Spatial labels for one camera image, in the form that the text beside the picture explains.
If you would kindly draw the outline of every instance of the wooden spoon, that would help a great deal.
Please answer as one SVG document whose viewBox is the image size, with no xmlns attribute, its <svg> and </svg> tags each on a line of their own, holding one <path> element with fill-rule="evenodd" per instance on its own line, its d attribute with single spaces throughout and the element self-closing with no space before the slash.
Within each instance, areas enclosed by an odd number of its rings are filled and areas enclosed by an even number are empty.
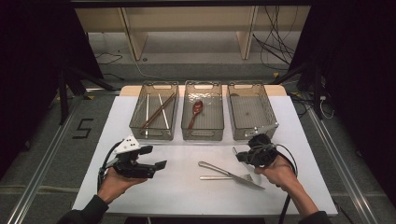
<svg viewBox="0 0 396 224">
<path fill-rule="evenodd" d="M 192 106 L 193 115 L 192 115 L 188 129 L 192 129 L 192 126 L 194 125 L 194 121 L 195 121 L 195 116 L 197 116 L 197 114 L 201 113 L 203 108 L 204 108 L 204 104 L 202 103 L 201 100 L 196 101 L 195 104 Z"/>
</svg>

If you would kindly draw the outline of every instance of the white table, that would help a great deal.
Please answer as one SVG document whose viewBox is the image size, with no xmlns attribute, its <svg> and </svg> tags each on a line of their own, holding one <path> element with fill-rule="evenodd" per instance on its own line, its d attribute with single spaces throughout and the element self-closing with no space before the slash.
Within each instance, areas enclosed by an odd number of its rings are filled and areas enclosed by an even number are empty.
<svg viewBox="0 0 396 224">
<path fill-rule="evenodd" d="M 307 193 L 329 216 L 337 215 L 331 195 L 324 183 L 318 165 L 308 145 L 301 123 L 289 96 L 269 96 L 279 122 L 272 139 L 273 143 L 287 147 L 297 162 L 299 180 Z M 150 154 L 139 157 L 140 163 L 154 164 L 167 160 L 165 169 L 157 171 L 154 178 L 133 186 L 114 201 L 108 213 L 143 217 L 265 217 L 281 213 L 287 194 L 270 184 L 263 176 L 254 175 L 253 168 L 238 162 L 233 154 L 246 151 L 246 142 L 233 140 L 226 99 L 224 106 L 224 135 L 220 142 L 193 143 L 182 138 L 180 123 L 183 97 L 180 97 L 177 111 L 175 138 L 173 141 L 145 143 L 154 145 Z M 129 134 L 130 119 L 134 112 L 137 96 L 116 97 L 103 129 L 90 167 L 82 182 L 73 209 L 82 209 L 96 193 L 99 167 L 113 145 Z M 277 148 L 290 157 L 282 148 Z M 219 173 L 198 166 L 198 161 L 206 161 L 236 175 L 250 173 L 255 182 L 265 190 L 250 189 L 232 180 L 200 180 L 200 175 Z M 289 215 L 298 214 L 290 203 Z"/>
</svg>

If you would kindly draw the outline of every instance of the transparent gray bin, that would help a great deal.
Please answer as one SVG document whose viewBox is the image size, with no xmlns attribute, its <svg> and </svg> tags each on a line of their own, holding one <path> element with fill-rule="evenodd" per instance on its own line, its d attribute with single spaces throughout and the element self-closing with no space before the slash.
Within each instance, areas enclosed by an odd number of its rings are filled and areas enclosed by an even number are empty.
<svg viewBox="0 0 396 224">
<path fill-rule="evenodd" d="M 203 110 L 188 129 L 193 105 L 201 100 Z M 181 130 L 184 140 L 221 141 L 224 131 L 222 89 L 219 81 L 187 81 L 184 94 Z"/>
<path fill-rule="evenodd" d="M 145 81 L 129 125 L 134 137 L 148 140 L 173 140 L 178 99 L 177 82 Z M 152 122 L 145 127 L 146 121 L 151 116 Z"/>
<path fill-rule="evenodd" d="M 279 124 L 261 81 L 231 81 L 227 103 L 233 140 L 249 140 L 258 133 L 274 136 Z"/>
</svg>

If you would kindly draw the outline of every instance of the hand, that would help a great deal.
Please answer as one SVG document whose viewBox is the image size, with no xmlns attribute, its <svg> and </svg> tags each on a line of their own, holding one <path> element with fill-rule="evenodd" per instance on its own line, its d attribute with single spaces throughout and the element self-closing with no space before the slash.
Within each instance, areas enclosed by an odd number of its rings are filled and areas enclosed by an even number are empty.
<svg viewBox="0 0 396 224">
<path fill-rule="evenodd" d="M 257 167 L 254 173 L 265 175 L 270 183 L 289 191 L 293 185 L 299 183 L 289 163 L 281 156 L 276 156 L 274 162 L 265 167 Z"/>
<path fill-rule="evenodd" d="M 147 181 L 143 178 L 127 178 L 117 174 L 113 167 L 108 168 L 106 178 L 98 191 L 98 196 L 107 204 L 120 197 L 128 188 Z"/>
</svg>

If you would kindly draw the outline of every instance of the person's arm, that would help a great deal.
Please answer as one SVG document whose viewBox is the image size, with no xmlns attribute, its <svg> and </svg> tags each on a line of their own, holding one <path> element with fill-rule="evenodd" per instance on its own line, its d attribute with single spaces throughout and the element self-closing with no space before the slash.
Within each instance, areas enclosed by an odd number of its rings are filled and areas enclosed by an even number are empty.
<svg viewBox="0 0 396 224">
<path fill-rule="evenodd" d="M 106 178 L 102 183 L 97 195 L 94 195 L 87 206 L 81 211 L 72 210 L 66 213 L 58 221 L 58 224 L 93 224 L 98 223 L 105 211 L 108 209 L 108 204 L 121 196 L 133 185 L 140 184 L 147 181 L 147 179 L 126 178 L 118 175 L 114 168 L 110 167 L 107 170 Z"/>
<path fill-rule="evenodd" d="M 254 172 L 256 174 L 265 175 L 270 183 L 280 186 L 289 194 L 303 218 L 303 223 L 304 221 L 309 220 L 311 216 L 314 217 L 321 213 L 309 195 L 305 192 L 289 163 L 282 157 L 277 156 L 275 161 L 269 166 L 256 167 Z M 322 223 L 330 223 L 327 216 L 325 217 L 327 220 L 324 221 L 328 222 Z"/>
</svg>

